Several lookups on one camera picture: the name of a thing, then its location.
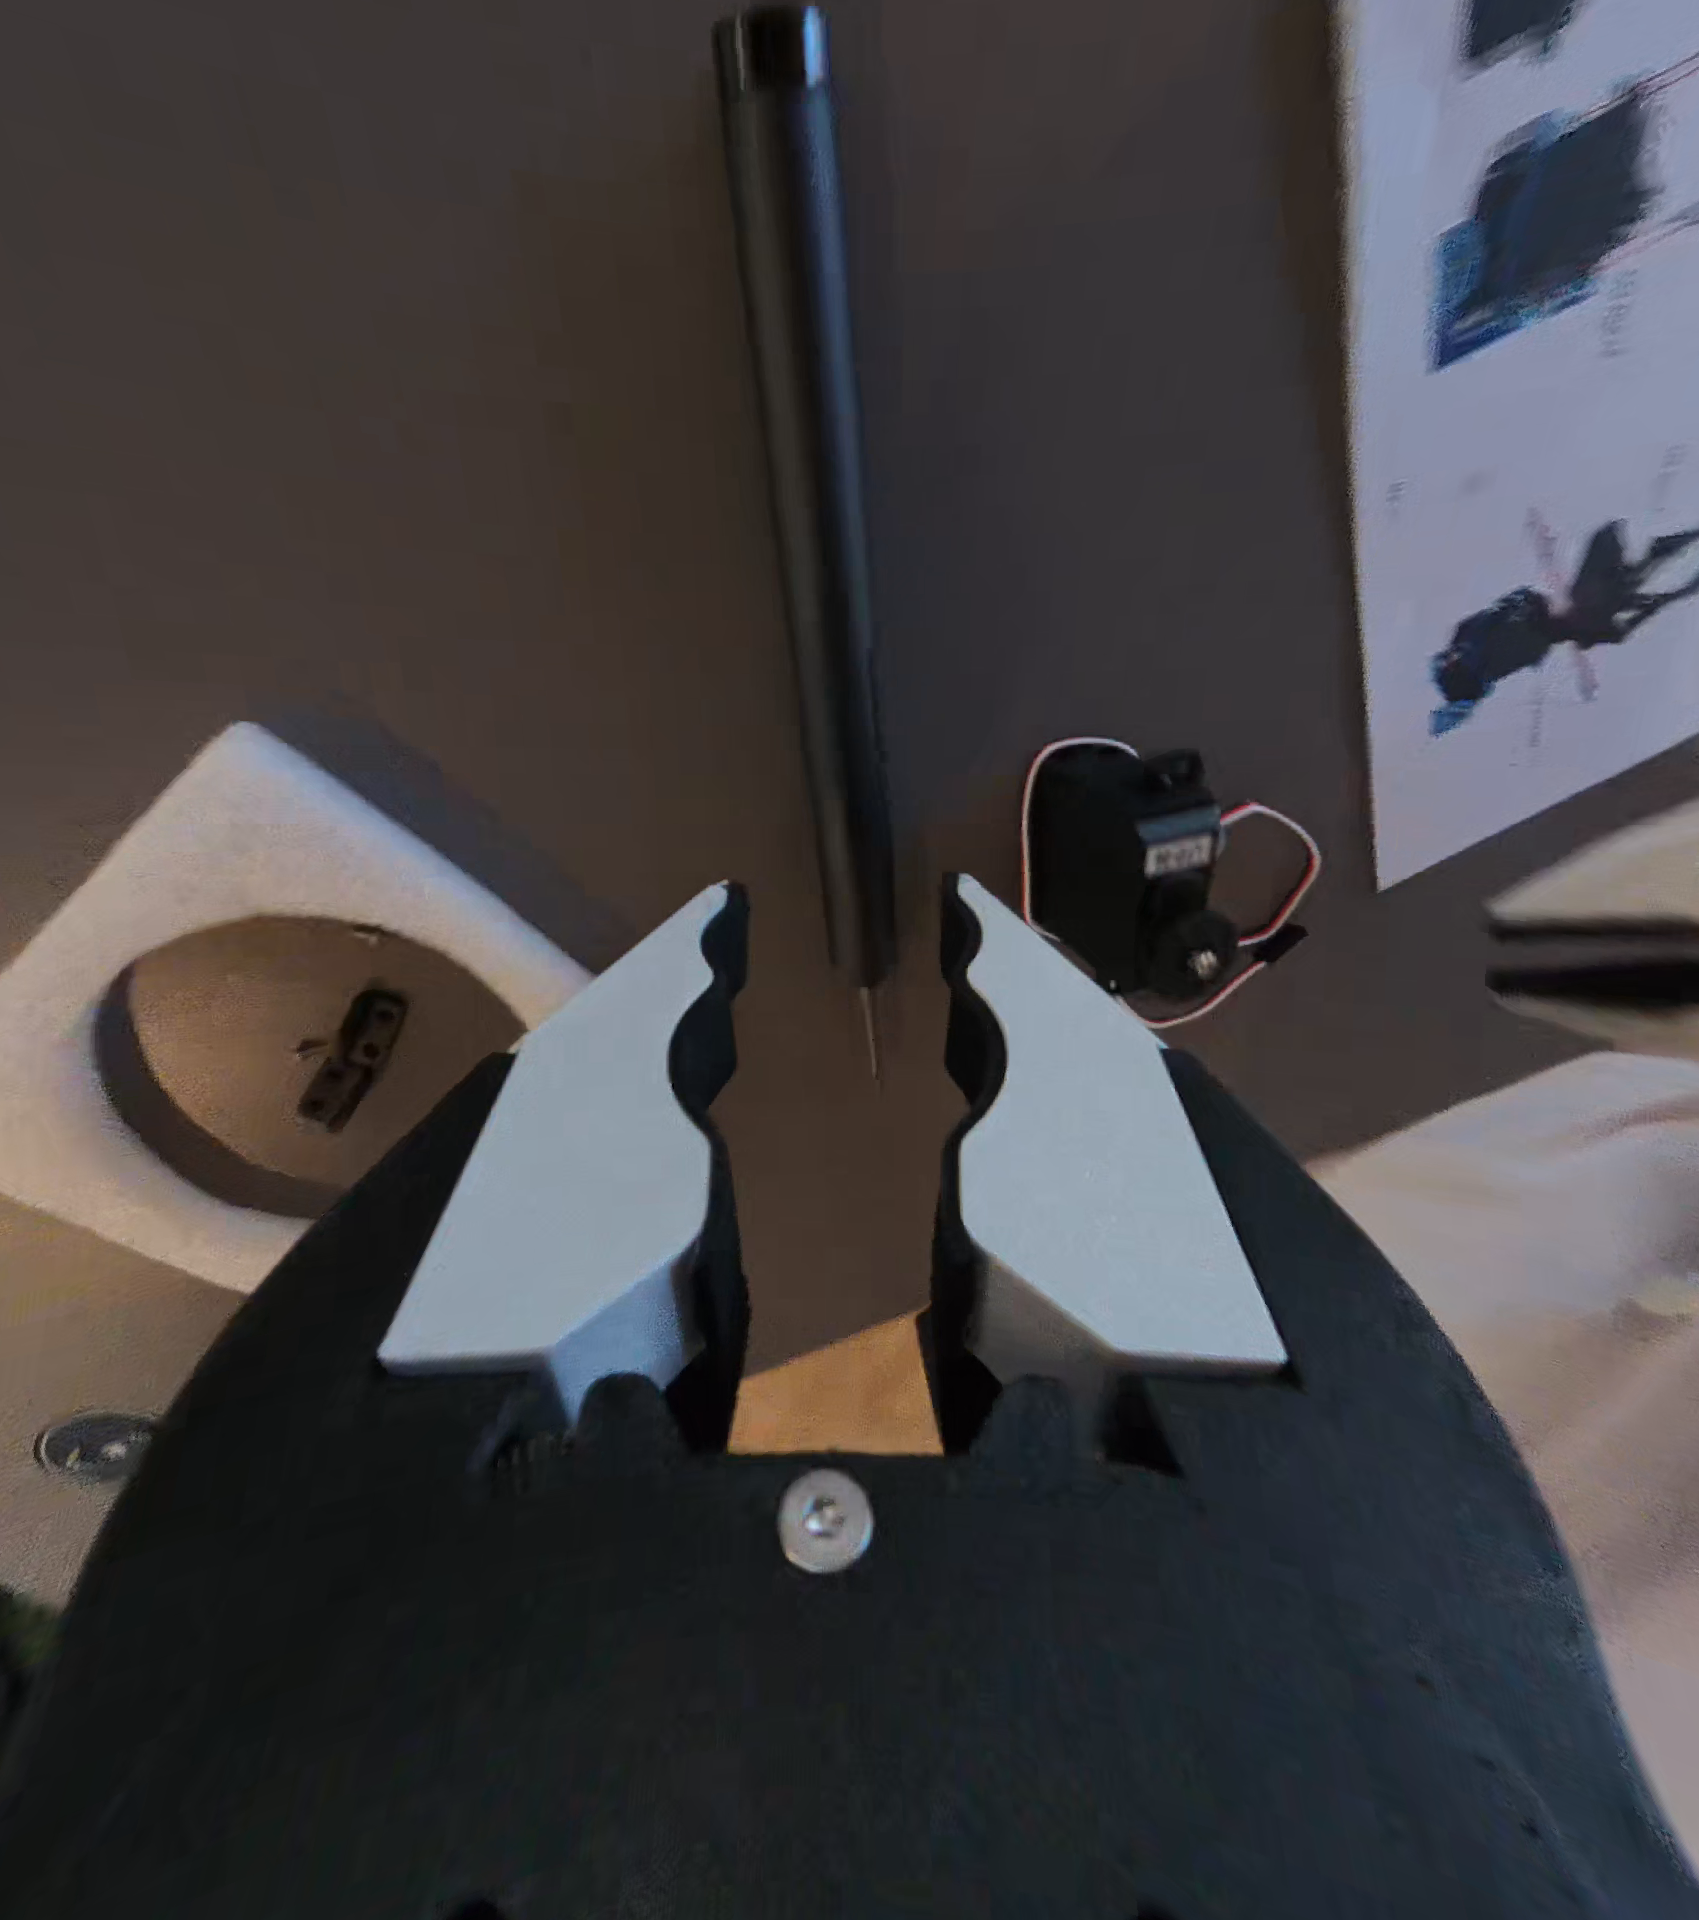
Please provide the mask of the white foam piece with cutout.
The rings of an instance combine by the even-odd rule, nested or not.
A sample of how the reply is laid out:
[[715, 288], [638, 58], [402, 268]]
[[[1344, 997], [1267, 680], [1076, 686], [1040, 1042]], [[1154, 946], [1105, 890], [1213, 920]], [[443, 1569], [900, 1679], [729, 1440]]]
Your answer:
[[590, 971], [452, 859], [254, 724], [224, 727], [0, 968], [0, 1199], [250, 1292], [303, 1221], [239, 1206], [144, 1145], [92, 1025], [152, 948], [242, 919], [362, 924], [459, 963], [523, 1025]]

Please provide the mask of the person in white shirt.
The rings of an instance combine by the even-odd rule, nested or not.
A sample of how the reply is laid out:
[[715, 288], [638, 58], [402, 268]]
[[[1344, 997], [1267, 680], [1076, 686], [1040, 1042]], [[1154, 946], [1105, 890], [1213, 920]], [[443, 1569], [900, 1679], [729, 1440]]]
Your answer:
[[1514, 1437], [1699, 1867], [1699, 1064], [1588, 1052], [1311, 1174]]

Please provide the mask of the printed instruction sheet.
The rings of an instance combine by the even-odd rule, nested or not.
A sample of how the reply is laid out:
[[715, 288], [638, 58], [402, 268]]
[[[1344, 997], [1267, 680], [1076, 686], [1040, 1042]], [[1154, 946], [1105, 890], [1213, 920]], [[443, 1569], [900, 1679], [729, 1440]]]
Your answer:
[[1340, 3], [1371, 870], [1699, 735], [1699, 3]]

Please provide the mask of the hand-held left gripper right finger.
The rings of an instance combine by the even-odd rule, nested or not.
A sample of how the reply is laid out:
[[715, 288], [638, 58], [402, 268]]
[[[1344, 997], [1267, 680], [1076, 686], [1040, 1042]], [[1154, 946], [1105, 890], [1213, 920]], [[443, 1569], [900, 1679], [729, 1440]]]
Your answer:
[[1168, 1052], [972, 875], [944, 876], [939, 959], [962, 1100], [926, 1304], [942, 1447], [1049, 1378], [1088, 1451], [1165, 1452], [1147, 1378], [1290, 1366]]

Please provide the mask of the black precision screwdriver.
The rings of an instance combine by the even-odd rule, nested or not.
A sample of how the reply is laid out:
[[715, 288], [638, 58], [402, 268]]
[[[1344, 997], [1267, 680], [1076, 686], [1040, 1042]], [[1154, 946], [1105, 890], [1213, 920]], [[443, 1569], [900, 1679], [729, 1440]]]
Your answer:
[[880, 1081], [900, 934], [828, 15], [763, 3], [710, 37], [821, 911]]

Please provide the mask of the wood edged desk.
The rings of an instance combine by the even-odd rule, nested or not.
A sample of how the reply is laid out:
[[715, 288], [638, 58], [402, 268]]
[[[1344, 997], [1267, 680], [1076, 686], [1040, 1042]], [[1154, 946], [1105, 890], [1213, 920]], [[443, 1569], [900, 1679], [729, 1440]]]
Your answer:
[[[719, 141], [729, 3], [0, 3], [0, 968], [254, 724], [588, 971], [749, 897], [715, 1121], [743, 1447], [914, 1451], [958, 1090], [939, 876], [1012, 900], [1050, 735], [1197, 746], [1324, 852], [1171, 1045], [1313, 1160], [1591, 1049], [1481, 905], [1699, 789], [1625, 771], [1377, 885], [1330, 3], [826, 3], [902, 963], [826, 953]], [[0, 1199], [0, 1586], [242, 1292]]]

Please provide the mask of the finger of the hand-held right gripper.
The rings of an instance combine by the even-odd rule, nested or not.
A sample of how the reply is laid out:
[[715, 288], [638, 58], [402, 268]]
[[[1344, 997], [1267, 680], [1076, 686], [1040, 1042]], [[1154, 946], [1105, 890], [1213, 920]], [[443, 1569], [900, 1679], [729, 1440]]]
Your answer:
[[1523, 876], [1485, 926], [1514, 957], [1699, 957], [1699, 798]]
[[1699, 1060], [1699, 968], [1496, 968], [1485, 985], [1614, 1049]]

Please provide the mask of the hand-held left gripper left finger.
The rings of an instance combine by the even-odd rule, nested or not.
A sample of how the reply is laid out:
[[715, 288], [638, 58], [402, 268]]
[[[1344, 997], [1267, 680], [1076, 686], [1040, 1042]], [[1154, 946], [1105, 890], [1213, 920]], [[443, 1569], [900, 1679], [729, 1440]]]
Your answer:
[[721, 1452], [749, 1292], [712, 1103], [734, 1071], [749, 897], [695, 893], [511, 1052], [378, 1346], [386, 1374], [523, 1377], [572, 1428], [645, 1378]]

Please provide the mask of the round desk control button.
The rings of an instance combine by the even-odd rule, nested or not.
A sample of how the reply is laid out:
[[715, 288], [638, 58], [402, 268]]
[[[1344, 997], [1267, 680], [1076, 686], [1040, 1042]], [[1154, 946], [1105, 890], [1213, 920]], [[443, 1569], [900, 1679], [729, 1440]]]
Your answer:
[[76, 1410], [34, 1435], [32, 1458], [56, 1480], [114, 1487], [135, 1476], [157, 1431], [144, 1413]]

